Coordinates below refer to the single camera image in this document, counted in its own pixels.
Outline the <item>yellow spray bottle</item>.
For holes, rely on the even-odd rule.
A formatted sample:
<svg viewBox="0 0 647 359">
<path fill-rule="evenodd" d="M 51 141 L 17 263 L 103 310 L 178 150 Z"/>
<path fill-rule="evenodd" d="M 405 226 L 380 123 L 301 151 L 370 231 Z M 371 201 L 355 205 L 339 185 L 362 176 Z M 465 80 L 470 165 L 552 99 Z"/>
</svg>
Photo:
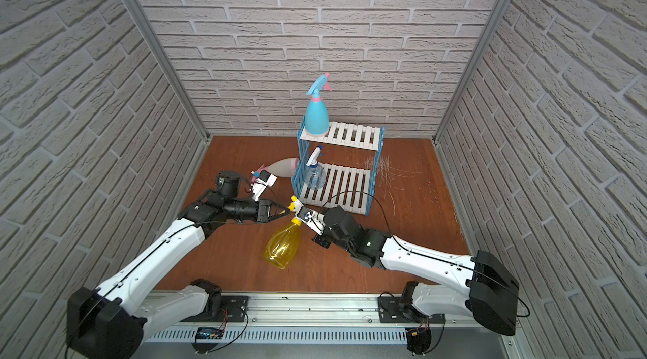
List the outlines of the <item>yellow spray bottle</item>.
<svg viewBox="0 0 647 359">
<path fill-rule="evenodd" d="M 301 226 L 302 221 L 293 217 L 290 224 L 276 231 L 266 244 L 263 258 L 278 269 L 286 269 L 298 252 Z"/>
</svg>

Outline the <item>clear spray bottle blue nozzle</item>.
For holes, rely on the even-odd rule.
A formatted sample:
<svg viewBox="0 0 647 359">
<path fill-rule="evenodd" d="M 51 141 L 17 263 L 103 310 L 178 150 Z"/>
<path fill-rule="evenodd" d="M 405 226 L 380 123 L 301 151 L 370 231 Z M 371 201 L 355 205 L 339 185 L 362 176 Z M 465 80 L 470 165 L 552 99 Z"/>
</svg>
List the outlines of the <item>clear spray bottle blue nozzle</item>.
<svg viewBox="0 0 647 359">
<path fill-rule="evenodd" d="M 317 146 L 306 162 L 305 186 L 313 190 L 322 190 L 327 178 L 325 168 L 318 161 L 321 153 L 322 147 Z"/>
</svg>

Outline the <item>teal spray bottle pink trim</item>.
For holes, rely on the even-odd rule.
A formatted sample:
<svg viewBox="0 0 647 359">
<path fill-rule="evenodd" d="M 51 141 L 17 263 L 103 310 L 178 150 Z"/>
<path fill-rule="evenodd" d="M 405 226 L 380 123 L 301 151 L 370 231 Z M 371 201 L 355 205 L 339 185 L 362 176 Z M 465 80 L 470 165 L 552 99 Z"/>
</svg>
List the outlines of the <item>teal spray bottle pink trim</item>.
<svg viewBox="0 0 647 359">
<path fill-rule="evenodd" d="M 328 83 L 330 74 L 322 74 L 309 88 L 307 95 L 311 97 L 304 115 L 305 130 L 314 137 L 325 136 L 329 131 L 330 117 L 323 100 L 322 91 L 330 91 Z"/>
</svg>

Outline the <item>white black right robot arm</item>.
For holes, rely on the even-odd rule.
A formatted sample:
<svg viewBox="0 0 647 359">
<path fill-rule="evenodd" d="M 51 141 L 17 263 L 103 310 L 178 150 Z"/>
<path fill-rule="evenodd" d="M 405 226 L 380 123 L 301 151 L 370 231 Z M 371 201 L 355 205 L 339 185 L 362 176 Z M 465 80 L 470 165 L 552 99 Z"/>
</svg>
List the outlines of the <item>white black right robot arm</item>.
<svg viewBox="0 0 647 359">
<path fill-rule="evenodd" d="M 377 229 L 364 228 L 342 207 L 322 214 L 303 208 L 297 214 L 316 234 L 324 248 L 332 244 L 365 267 L 409 273 L 447 287 L 452 294 L 440 298 L 424 283 L 407 287 L 401 303 L 417 315 L 472 315 L 485 329 L 499 335 L 517 333 L 520 284 L 488 251 L 476 256 L 430 250 Z"/>
</svg>

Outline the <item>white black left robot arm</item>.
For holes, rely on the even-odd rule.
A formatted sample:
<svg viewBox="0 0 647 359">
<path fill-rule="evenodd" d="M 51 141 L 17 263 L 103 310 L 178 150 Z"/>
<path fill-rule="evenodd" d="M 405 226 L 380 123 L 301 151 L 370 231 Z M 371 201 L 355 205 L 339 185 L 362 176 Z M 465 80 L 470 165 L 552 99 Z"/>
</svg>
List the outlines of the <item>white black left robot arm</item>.
<svg viewBox="0 0 647 359">
<path fill-rule="evenodd" d="M 144 300 L 189 252 L 227 222 L 266 224 L 288 214 L 286 207 L 261 197 L 276 176 L 266 170 L 252 175 L 251 194 L 241 198 L 241 176 L 221 172 L 215 188 L 179 213 L 130 264 L 94 289 L 79 288 L 67 302 L 67 347 L 87 358 L 130 358 L 145 340 L 181 320 L 227 320 L 221 288 L 204 279 L 158 303 Z"/>
</svg>

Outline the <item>blue and white slatted shelf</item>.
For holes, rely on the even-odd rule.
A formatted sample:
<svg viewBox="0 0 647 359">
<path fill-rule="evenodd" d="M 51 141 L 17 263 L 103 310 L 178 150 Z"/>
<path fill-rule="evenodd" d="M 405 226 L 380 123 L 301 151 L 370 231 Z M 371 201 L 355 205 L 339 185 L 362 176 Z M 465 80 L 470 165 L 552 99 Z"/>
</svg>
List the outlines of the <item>blue and white slatted shelf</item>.
<svg viewBox="0 0 647 359">
<path fill-rule="evenodd" d="M 353 214 L 368 215 L 372 207 L 371 195 L 374 194 L 377 169 L 382 153 L 384 129 L 380 127 L 352 123 L 330 123 L 330 130 L 322 138 L 315 138 L 302 124 L 298 130 L 299 165 L 291 177 L 293 192 L 301 202 L 315 207 L 340 206 Z M 372 169 L 362 169 L 343 165 L 323 163 L 326 180 L 320 189 L 309 187 L 307 161 L 310 157 L 310 143 L 327 144 L 375 153 Z"/>
</svg>

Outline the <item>white spray bottle pink nozzle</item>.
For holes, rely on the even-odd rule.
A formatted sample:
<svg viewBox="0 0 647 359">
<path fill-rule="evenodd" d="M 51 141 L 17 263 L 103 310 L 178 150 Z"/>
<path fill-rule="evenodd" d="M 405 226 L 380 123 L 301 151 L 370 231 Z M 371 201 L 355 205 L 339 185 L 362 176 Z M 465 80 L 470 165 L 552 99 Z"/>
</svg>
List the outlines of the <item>white spray bottle pink nozzle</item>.
<svg viewBox="0 0 647 359">
<path fill-rule="evenodd" d="M 257 172 L 261 173 L 264 171 L 269 172 L 271 175 L 274 175 L 276 177 L 281 177 L 281 178 L 291 178 L 295 175 L 298 165 L 299 165 L 299 158 L 294 157 L 294 158 L 286 158 L 283 160 L 279 160 L 275 163 L 272 163 L 271 165 L 265 166 L 261 165 Z"/>
</svg>

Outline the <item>thin scattered straw strands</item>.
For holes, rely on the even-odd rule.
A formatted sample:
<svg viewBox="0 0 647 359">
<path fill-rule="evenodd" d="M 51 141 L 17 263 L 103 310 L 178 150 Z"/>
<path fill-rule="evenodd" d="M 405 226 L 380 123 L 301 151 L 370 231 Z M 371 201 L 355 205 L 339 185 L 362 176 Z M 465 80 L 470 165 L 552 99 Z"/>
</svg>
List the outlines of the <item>thin scattered straw strands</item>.
<svg viewBox="0 0 647 359">
<path fill-rule="evenodd" d="M 382 192 L 383 196 L 380 197 L 380 201 L 391 202 L 392 215 L 395 216 L 396 205 L 394 191 L 404 191 L 404 187 L 399 185 L 399 182 L 402 182 L 402 180 L 414 179 L 418 175 L 421 175 L 422 171 L 397 168 L 391 162 L 389 156 L 381 157 L 379 162 L 377 162 L 377 165 L 375 165 L 375 162 L 375 157 L 369 156 L 362 160 L 360 167 L 365 170 L 370 170 L 372 174 L 375 175 L 376 184 L 372 186 L 372 191 L 370 191 L 370 193 L 375 194 L 376 191 Z"/>
</svg>

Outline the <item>green circuit board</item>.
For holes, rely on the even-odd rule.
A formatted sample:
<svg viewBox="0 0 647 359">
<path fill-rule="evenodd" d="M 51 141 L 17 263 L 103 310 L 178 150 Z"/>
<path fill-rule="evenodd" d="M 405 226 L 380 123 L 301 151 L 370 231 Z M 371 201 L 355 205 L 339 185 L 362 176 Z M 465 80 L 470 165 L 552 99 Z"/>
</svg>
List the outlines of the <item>green circuit board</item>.
<svg viewBox="0 0 647 359">
<path fill-rule="evenodd" d="M 214 327 L 199 327 L 195 332 L 195 340 L 221 340 L 225 329 Z"/>
</svg>

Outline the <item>black round connector box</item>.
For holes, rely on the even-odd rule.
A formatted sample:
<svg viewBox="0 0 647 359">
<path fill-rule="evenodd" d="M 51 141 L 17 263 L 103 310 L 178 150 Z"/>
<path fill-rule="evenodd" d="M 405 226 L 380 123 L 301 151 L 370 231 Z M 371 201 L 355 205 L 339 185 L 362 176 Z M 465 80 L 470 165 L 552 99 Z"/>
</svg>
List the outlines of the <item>black round connector box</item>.
<svg viewBox="0 0 647 359">
<path fill-rule="evenodd" d="M 428 328 L 411 328 L 405 331 L 406 347 L 414 355 L 424 354 L 432 342 L 432 333 Z"/>
</svg>

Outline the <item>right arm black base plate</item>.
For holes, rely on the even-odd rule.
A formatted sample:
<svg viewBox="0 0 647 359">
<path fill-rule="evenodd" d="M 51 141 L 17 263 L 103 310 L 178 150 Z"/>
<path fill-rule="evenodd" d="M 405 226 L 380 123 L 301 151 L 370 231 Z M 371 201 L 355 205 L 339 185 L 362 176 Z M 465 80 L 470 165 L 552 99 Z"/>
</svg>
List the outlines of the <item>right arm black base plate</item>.
<svg viewBox="0 0 647 359">
<path fill-rule="evenodd" d="M 382 293 L 377 297 L 381 324 L 435 325 L 445 322 L 445 315 L 423 315 L 410 305 L 400 303 L 400 296 Z"/>
</svg>

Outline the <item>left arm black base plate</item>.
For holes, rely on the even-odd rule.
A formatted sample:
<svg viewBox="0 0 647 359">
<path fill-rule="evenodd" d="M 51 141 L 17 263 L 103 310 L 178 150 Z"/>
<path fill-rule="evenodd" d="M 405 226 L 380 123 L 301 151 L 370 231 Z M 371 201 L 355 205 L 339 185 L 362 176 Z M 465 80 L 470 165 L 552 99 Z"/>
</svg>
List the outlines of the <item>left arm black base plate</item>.
<svg viewBox="0 0 647 359">
<path fill-rule="evenodd" d="M 244 323 L 245 312 L 249 303 L 246 295 L 217 295 L 209 298 L 203 312 L 190 316 L 182 322 L 233 322 Z"/>
</svg>

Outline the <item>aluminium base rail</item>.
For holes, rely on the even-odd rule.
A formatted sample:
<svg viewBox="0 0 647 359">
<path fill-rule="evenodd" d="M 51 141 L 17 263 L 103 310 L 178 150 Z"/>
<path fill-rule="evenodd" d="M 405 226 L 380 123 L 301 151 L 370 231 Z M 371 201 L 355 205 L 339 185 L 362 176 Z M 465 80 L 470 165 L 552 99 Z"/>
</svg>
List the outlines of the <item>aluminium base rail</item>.
<svg viewBox="0 0 647 359">
<path fill-rule="evenodd" d="M 440 298 L 451 295 L 448 289 L 438 286 L 431 287 L 431 291 Z M 158 303 L 172 294 L 153 292 L 144 302 Z M 242 344 L 401 346 L 406 353 L 412 354 L 406 347 L 405 331 L 428 328 L 432 342 L 422 354 L 425 357 L 445 347 L 480 349 L 490 341 L 502 349 L 505 357 L 521 357 L 513 337 L 487 330 L 470 316 L 445 315 L 445 322 L 439 325 L 381 324 L 377 313 L 380 294 L 248 292 L 222 295 L 249 296 L 244 323 L 180 321 L 142 344 L 185 343 L 198 353 Z M 195 340 L 199 327 L 226 331 L 221 340 Z"/>
</svg>

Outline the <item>left aluminium corner post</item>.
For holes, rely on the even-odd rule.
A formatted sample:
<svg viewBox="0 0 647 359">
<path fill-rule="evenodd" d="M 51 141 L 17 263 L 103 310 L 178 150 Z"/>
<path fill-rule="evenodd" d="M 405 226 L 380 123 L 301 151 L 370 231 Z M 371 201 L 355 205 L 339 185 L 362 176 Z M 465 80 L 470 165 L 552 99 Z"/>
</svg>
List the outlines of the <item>left aluminium corner post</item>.
<svg viewBox="0 0 647 359">
<path fill-rule="evenodd" d="M 158 35 L 156 34 L 153 24 L 148 19 L 143 6 L 139 0 L 122 0 L 122 3 L 129 12 L 136 28 L 141 33 L 144 42 L 147 44 L 151 55 L 158 63 L 163 75 L 170 84 L 171 89 L 177 96 L 180 105 L 183 106 L 187 116 L 193 124 L 195 131 L 204 143 L 208 143 L 210 135 L 202 123 L 195 107 L 193 106 L 185 87 L 182 85 L 180 77 L 178 76 L 173 64 L 171 63 L 168 54 L 166 53 L 163 45 L 161 44 Z"/>
</svg>

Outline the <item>right aluminium corner post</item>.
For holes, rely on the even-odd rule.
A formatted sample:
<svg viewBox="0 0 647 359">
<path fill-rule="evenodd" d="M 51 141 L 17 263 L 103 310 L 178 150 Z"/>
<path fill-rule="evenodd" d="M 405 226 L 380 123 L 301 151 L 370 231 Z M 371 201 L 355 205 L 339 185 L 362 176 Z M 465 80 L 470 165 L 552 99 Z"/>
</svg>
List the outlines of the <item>right aluminium corner post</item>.
<svg viewBox="0 0 647 359">
<path fill-rule="evenodd" d="M 468 83 L 473 73 L 476 71 L 480 60 L 485 55 L 492 38 L 496 34 L 497 28 L 500 25 L 500 21 L 507 11 L 510 3 L 512 3 L 512 0 L 496 0 L 488 17 L 488 20 L 485 23 L 484 29 L 480 34 L 479 40 L 476 43 L 476 46 L 471 54 L 468 64 L 463 72 L 463 75 L 458 83 L 458 87 L 456 91 L 454 91 L 453 97 L 448 104 L 448 108 L 446 109 L 436 130 L 436 134 L 433 137 L 434 145 L 439 145 L 443 133 L 445 133 L 448 129 L 450 120 L 455 111 L 458 109 L 458 103 L 463 97 L 463 93 L 465 93 L 468 87 Z"/>
</svg>

